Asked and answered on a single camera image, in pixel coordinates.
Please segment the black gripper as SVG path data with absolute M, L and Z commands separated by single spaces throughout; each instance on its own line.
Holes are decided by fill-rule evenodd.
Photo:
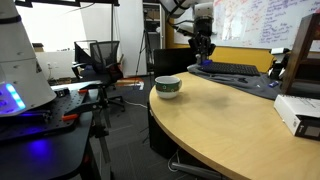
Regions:
M 212 23 L 213 18 L 210 16 L 200 16 L 194 20 L 193 36 L 188 42 L 195 51 L 196 64 L 201 64 L 201 54 L 205 54 L 204 61 L 209 60 L 215 49 L 215 45 L 211 43 Z

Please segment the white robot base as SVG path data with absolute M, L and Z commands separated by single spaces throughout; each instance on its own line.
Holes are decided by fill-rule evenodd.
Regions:
M 0 116 L 52 101 L 48 84 L 13 0 L 0 1 Z

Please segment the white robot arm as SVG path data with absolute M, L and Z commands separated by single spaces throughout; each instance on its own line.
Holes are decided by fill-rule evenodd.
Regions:
M 159 0 L 167 13 L 167 23 L 178 33 L 189 36 L 188 43 L 194 51 L 198 64 L 209 59 L 216 45 L 211 42 L 213 34 L 214 7 L 211 0 Z M 192 20 L 171 23 L 170 19 L 181 17 L 192 9 Z

